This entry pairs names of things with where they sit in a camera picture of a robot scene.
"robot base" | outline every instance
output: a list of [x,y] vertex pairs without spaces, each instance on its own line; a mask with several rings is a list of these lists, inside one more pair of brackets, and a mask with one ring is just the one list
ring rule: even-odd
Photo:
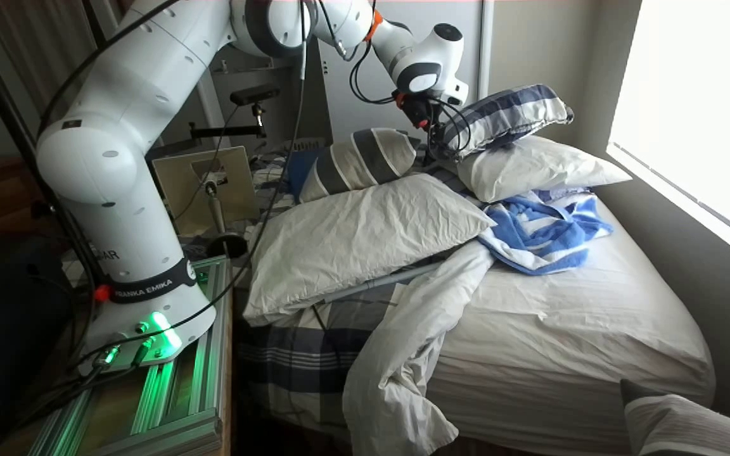
[[107,301],[87,331],[83,353],[96,353],[82,361],[78,372],[118,372],[171,361],[202,337],[214,322],[215,310],[209,307],[197,287],[177,287],[164,297],[134,304]]
[[[232,282],[226,258],[197,261],[195,270],[209,297],[218,297]],[[172,361],[152,365],[124,383],[95,384],[54,410],[31,454],[232,454],[232,297],[211,310],[215,325]]]

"fabric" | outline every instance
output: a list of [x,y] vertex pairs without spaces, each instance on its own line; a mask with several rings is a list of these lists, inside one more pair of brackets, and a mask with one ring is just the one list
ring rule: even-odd
[[621,383],[635,454],[730,454],[730,417],[675,392]]
[[687,307],[599,202],[614,235],[581,269],[491,269],[450,331],[428,397],[463,435],[529,454],[632,454],[619,379],[709,406],[714,365]]
[[300,192],[303,202],[320,199],[334,192],[374,187],[399,179],[412,173],[417,146],[399,130],[361,130],[348,141],[322,152]]
[[318,154],[322,152],[322,146],[303,146],[294,149],[289,163],[287,163],[287,179],[282,182],[282,192],[294,196],[294,199],[300,199],[300,192],[318,163]]
[[399,284],[434,269],[436,264],[409,265],[272,327],[243,327],[240,377],[247,387],[263,410],[282,420],[348,435],[342,384],[353,359],[389,307],[395,307]]
[[460,431],[427,397],[446,331],[491,265],[479,244],[451,253],[434,274],[400,291],[399,307],[358,354],[342,392],[342,412],[355,456],[428,456]]
[[532,190],[599,187],[632,179],[614,163],[545,137],[528,137],[504,149],[460,159],[457,175],[483,202]]
[[438,154],[467,156],[484,146],[510,144],[548,123],[570,123],[570,106],[550,85],[507,88],[469,104],[438,141]]
[[581,265],[588,244],[608,235],[590,192],[570,197],[528,192],[490,204],[488,216],[494,227],[488,227],[479,241],[496,261],[529,275]]
[[339,192],[268,220],[243,320],[272,325],[327,293],[476,239],[491,220],[428,175]]

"blue cloth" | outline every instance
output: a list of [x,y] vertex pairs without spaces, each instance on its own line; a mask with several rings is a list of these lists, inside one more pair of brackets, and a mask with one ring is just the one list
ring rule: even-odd
[[528,192],[488,207],[496,223],[479,241],[491,255],[521,274],[541,275],[576,269],[588,258],[588,244],[608,235],[612,227],[599,217],[595,196]]
[[322,146],[294,149],[289,156],[287,179],[278,190],[300,197],[300,192],[305,190],[308,175],[314,166],[320,152],[322,152]]

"plaid bedding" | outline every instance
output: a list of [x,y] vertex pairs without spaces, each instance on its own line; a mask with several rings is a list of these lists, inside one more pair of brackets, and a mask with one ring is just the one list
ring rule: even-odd
[[399,270],[272,327],[243,325],[239,370],[247,392],[273,417],[346,435],[342,387],[351,365],[395,304],[400,284],[432,269]]

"white pillow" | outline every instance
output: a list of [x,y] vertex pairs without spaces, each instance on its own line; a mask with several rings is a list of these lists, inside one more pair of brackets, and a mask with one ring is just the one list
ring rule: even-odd
[[462,182],[484,202],[556,187],[626,182],[621,166],[545,137],[524,137],[504,149],[488,149],[457,163]]
[[490,226],[474,202],[428,175],[296,204],[272,217],[261,235],[243,320],[253,327],[277,322]]

